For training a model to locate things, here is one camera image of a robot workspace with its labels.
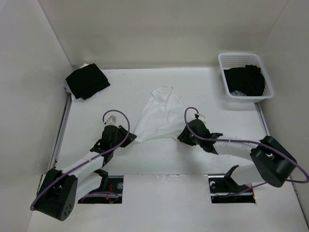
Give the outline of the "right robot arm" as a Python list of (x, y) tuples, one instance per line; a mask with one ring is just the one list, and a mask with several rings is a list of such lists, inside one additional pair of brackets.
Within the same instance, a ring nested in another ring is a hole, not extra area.
[(234, 143), (232, 138), (222, 133), (210, 132), (200, 119), (194, 119), (188, 125), (177, 138), (180, 142), (190, 146), (198, 145), (208, 153), (231, 155), (253, 162), (250, 165), (239, 165), (224, 179), (224, 186), (229, 191), (235, 191), (244, 184), (262, 181), (280, 188), (295, 169), (295, 165), (286, 158), (262, 145)]

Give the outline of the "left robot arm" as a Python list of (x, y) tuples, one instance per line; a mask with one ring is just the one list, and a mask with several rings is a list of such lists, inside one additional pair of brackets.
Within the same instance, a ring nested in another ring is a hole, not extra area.
[(102, 168), (113, 158), (115, 149), (128, 146), (136, 138), (122, 126), (105, 126), (101, 138), (83, 158), (62, 170), (53, 168), (46, 173), (31, 210), (66, 220), (86, 194), (107, 190), (108, 173)]

